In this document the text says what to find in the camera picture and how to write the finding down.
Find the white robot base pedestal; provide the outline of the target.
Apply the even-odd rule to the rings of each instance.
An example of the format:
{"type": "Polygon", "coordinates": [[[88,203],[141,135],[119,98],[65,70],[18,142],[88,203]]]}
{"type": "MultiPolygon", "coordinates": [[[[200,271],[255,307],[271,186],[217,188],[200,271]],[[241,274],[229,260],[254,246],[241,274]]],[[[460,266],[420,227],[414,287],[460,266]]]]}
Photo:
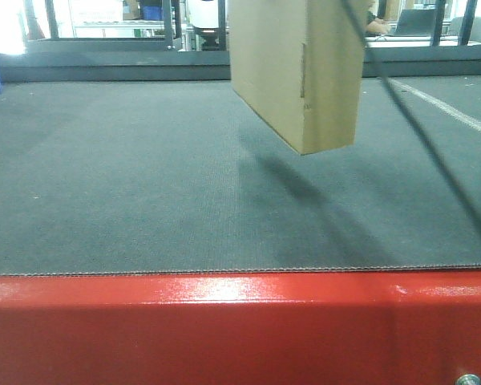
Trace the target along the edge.
{"type": "Polygon", "coordinates": [[[189,22],[198,51],[227,50],[227,11],[225,0],[188,1],[189,22]]]}

